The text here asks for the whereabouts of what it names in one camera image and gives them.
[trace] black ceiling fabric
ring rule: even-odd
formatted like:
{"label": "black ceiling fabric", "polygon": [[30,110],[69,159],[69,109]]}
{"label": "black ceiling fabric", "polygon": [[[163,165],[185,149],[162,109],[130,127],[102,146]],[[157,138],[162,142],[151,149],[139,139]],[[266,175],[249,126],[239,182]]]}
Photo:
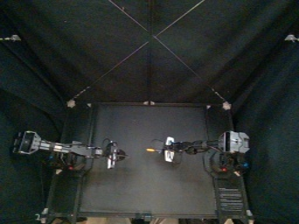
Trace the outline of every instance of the black ceiling fabric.
{"label": "black ceiling fabric", "polygon": [[[0,31],[0,38],[11,37],[15,33],[2,13]],[[42,62],[22,41],[0,42],[0,89],[63,122],[66,101],[50,83],[48,76]]]}
{"label": "black ceiling fabric", "polygon": [[297,1],[6,1],[63,98],[235,101],[285,41]]}

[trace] floor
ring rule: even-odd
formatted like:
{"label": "floor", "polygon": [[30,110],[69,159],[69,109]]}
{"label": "floor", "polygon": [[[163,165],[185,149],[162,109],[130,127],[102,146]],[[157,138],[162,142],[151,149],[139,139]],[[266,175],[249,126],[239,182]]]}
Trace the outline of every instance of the floor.
{"label": "floor", "polygon": [[[61,224],[62,221],[56,220],[52,224]],[[78,222],[78,224],[131,224],[130,219],[121,218],[89,218],[85,222]],[[151,224],[179,224],[177,219],[163,219],[163,220],[153,220]],[[227,220],[226,224],[234,224],[231,220]]]}

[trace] orange object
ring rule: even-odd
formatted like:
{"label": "orange object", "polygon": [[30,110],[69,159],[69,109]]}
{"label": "orange object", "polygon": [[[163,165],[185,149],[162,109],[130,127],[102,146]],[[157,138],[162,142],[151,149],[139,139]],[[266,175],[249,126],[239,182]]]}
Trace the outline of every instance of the orange object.
{"label": "orange object", "polygon": [[150,151],[150,152],[155,152],[155,149],[146,149],[147,151]]}

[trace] small object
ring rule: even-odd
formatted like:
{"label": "small object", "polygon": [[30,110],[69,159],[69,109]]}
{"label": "small object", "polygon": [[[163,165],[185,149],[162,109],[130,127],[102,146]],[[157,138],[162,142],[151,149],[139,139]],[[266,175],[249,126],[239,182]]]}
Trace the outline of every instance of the small object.
{"label": "small object", "polygon": [[231,104],[227,101],[223,102],[223,108],[226,110],[230,110],[231,109]]}
{"label": "small object", "polygon": [[155,102],[154,102],[154,101],[145,101],[145,105],[151,105],[151,106],[154,106],[154,105],[155,105]]}
{"label": "small object", "polygon": [[233,219],[227,219],[226,222],[225,222],[225,224],[230,224],[230,223],[234,223]]}
{"label": "small object", "polygon": [[74,108],[77,106],[77,102],[74,100],[67,101],[67,105],[70,108]]}
{"label": "small object", "polygon": [[36,214],[36,220],[40,221],[42,220],[42,216],[39,214]]}
{"label": "small object", "polygon": [[251,213],[250,210],[247,210],[247,216],[253,216],[254,214]]}
{"label": "small object", "polygon": [[22,41],[20,37],[18,35],[12,35],[11,38],[0,38],[0,41]]}
{"label": "small object", "polygon": [[62,169],[56,170],[56,175],[59,175],[62,173]]}
{"label": "small object", "polygon": [[145,214],[145,222],[151,222],[151,220],[154,219],[154,216],[150,213]]}
{"label": "small object", "polygon": [[103,150],[101,148],[95,149],[95,158],[101,158],[103,155]]}
{"label": "small object", "polygon": [[173,162],[174,161],[174,151],[166,150],[165,151],[165,161]]}
{"label": "small object", "polygon": [[293,42],[299,41],[294,34],[289,34],[289,35],[286,36],[285,40],[286,40],[286,41],[290,41],[290,40],[291,40]]}
{"label": "small object", "polygon": [[31,155],[40,149],[42,138],[34,131],[19,132],[14,141],[14,153]]}
{"label": "small object", "polygon": [[219,148],[231,153],[246,153],[249,151],[249,135],[243,132],[225,132],[219,137]]}
{"label": "small object", "polygon": [[239,172],[238,172],[238,171],[234,171],[234,173],[237,174],[237,176],[238,176],[238,177],[241,177],[241,174],[239,174]]}
{"label": "small object", "polygon": [[173,145],[173,143],[174,143],[174,138],[169,136],[166,139],[166,145]]}
{"label": "small object", "polygon": [[117,162],[127,158],[127,154],[118,148],[118,142],[111,141],[105,149],[105,156],[107,157],[107,168],[114,169]]}
{"label": "small object", "polygon": [[243,167],[245,168],[249,168],[249,163],[247,162],[243,164]]}
{"label": "small object", "polygon": [[40,221],[42,223],[47,223],[47,214],[50,212],[50,209],[46,207],[42,211],[42,218],[40,218]]}
{"label": "small object", "polygon": [[149,152],[155,152],[155,149],[146,149]]}

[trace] gray mat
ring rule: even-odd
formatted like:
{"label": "gray mat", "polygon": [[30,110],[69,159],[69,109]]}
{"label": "gray mat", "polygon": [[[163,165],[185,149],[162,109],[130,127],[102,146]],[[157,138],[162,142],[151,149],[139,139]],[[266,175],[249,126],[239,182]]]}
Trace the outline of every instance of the gray mat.
{"label": "gray mat", "polygon": [[182,164],[165,162],[163,155],[146,152],[154,139],[207,139],[203,108],[99,106],[93,143],[109,137],[130,155],[107,169],[95,160],[83,190],[82,213],[181,216],[215,215],[213,179],[202,154],[183,154]]}

